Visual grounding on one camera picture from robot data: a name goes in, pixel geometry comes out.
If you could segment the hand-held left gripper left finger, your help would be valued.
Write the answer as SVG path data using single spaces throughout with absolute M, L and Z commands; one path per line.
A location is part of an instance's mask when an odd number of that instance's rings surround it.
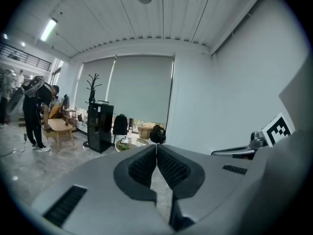
M 142 146 L 87 161 L 58 179 L 32 209 L 69 235 L 171 235 L 151 186 L 156 147 Z

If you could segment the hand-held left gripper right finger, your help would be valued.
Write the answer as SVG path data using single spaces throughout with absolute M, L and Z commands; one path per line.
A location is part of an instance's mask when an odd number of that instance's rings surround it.
M 265 153 L 252 160 L 210 156 L 158 145 L 157 166 L 173 191 L 168 224 L 158 232 L 251 232 L 251 204 L 266 167 Z

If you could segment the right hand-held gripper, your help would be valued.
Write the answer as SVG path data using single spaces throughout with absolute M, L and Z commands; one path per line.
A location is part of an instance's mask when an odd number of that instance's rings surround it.
M 250 135 L 250 146 L 233 147 L 223 150 L 216 150 L 211 155 L 248 155 L 254 154 L 253 148 L 273 147 L 280 140 L 290 136 L 293 131 L 290 129 L 285 116 L 279 113 L 266 126 Z

